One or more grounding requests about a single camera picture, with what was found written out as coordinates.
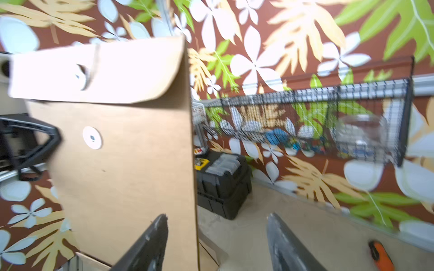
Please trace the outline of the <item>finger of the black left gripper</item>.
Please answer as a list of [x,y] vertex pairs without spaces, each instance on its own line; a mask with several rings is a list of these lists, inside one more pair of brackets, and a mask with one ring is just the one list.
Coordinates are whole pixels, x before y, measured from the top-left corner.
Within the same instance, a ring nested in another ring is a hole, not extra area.
[[57,127],[28,114],[1,116],[1,171],[17,171],[20,181],[37,181],[37,165],[47,161],[62,137]]

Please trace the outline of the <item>orange handled screwdriver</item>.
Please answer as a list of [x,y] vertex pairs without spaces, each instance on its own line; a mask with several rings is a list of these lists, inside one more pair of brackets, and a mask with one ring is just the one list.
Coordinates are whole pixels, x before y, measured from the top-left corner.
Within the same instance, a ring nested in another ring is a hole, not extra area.
[[379,271],[395,271],[395,266],[381,242],[371,240],[368,246],[371,257]]

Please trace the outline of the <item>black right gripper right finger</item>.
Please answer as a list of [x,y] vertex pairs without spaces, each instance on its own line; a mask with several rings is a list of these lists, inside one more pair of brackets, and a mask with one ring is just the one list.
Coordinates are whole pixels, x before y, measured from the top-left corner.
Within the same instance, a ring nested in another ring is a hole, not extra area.
[[266,231],[274,271],[326,271],[277,213],[268,216]]

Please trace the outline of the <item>kraft file bag with string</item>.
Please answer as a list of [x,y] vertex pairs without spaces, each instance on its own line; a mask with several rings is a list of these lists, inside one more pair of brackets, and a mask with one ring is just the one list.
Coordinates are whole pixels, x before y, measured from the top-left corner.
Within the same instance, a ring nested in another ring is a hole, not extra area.
[[77,252],[72,259],[59,267],[57,271],[109,271],[110,269],[111,266]]

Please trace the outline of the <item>blue object in basket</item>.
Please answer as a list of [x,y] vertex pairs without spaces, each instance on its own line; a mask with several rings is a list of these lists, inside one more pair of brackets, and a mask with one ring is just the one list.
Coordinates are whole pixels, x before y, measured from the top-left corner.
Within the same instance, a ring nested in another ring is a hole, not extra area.
[[267,142],[271,145],[285,144],[289,140],[289,134],[280,129],[273,129],[265,132],[265,138]]

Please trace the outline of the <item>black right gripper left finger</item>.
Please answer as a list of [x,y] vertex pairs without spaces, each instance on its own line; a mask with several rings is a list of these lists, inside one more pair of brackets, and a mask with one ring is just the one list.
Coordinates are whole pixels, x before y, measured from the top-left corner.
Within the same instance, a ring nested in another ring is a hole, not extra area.
[[111,271],[161,271],[168,240],[168,217],[159,215],[110,268]]

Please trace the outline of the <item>black plastic toolbox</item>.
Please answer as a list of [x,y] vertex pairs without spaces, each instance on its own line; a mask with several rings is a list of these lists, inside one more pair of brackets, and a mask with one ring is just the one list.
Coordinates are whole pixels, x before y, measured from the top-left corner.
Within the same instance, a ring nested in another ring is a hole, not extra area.
[[234,220],[252,192],[252,170],[246,157],[209,151],[195,158],[197,205]]

